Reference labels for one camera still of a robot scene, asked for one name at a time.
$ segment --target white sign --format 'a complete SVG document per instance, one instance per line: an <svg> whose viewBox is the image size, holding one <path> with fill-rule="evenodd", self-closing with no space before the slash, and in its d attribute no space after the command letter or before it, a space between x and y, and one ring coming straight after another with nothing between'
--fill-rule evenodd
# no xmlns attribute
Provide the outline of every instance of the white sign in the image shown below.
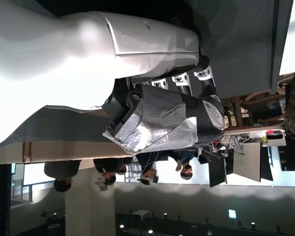
<svg viewBox="0 0 295 236"><path fill-rule="evenodd" d="M228 216L231 219L236 219L236 211L235 210L228 210Z"/></svg>

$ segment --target person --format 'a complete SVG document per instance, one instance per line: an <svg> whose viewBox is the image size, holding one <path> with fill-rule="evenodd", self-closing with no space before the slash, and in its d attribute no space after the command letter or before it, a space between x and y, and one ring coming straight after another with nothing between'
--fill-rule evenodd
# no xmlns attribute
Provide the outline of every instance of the person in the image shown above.
<svg viewBox="0 0 295 236"><path fill-rule="evenodd" d="M180 171L180 177L189 180L192 178L192 166L189 164L189 161L194 157L197 157L197 153L195 151L180 151L179 160L177 162L176 171Z"/></svg>
<svg viewBox="0 0 295 236"><path fill-rule="evenodd" d="M158 183L157 170L153 168L155 162L167 160L167 157L173 158L177 163L179 161L179 155L172 150L139 153L136 157L142 168L139 181L144 185Z"/></svg>
<svg viewBox="0 0 295 236"><path fill-rule="evenodd" d="M72 178L79 171L80 161L52 161L46 162L45 175L55 178L54 188L64 193L71 188Z"/></svg>
<svg viewBox="0 0 295 236"><path fill-rule="evenodd" d="M105 184L113 185L116 182L116 173L124 175L127 171L126 164L132 162L132 157L100 158L93 161L97 171L104 178Z"/></svg>

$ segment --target person's hand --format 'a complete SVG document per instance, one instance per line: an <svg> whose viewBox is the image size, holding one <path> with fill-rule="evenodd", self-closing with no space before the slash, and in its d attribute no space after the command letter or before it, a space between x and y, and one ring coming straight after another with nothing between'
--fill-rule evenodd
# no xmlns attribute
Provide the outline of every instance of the person's hand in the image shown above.
<svg viewBox="0 0 295 236"><path fill-rule="evenodd" d="M100 175L101 175L103 178L106 178L108 174L107 174L106 172L103 172L103 173L101 173Z"/></svg>
<svg viewBox="0 0 295 236"><path fill-rule="evenodd" d="M180 171L181 168L182 168L182 164L181 164L181 162L178 160L178 161L177 161L176 171L177 171L177 172Z"/></svg>

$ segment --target wire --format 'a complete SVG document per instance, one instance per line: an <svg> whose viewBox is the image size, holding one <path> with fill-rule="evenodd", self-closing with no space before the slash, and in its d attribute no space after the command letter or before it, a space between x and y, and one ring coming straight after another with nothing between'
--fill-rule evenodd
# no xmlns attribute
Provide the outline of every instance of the wire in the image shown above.
<svg viewBox="0 0 295 236"><path fill-rule="evenodd" d="M148 160L147 160L147 165L146 166L142 166L144 167L143 171L142 171L142 174L144 173L144 171L146 170L146 167L149 166L149 165L152 165L154 164L156 161L157 161L157 158L158 158L158 155L159 155L159 152L157 151L157 156L156 156L156 159L155 161L151 162L151 163L148 163L149 162L149 159L151 158L151 154L152 152L150 152L149 156L148 156Z"/></svg>
<svg viewBox="0 0 295 236"><path fill-rule="evenodd" d="M239 154L239 155L244 155L244 153L236 152L235 149L234 149L234 152L237 153L237 154Z"/></svg>

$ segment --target silver foil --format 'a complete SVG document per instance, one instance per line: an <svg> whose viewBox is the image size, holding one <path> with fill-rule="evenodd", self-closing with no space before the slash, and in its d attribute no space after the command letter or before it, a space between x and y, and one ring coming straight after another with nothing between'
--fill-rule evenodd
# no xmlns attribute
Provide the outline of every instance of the silver foil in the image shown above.
<svg viewBox="0 0 295 236"><path fill-rule="evenodd" d="M142 85L143 97L120 131L103 135L130 154L187 148L198 141L197 118L186 118L179 94Z"/></svg>

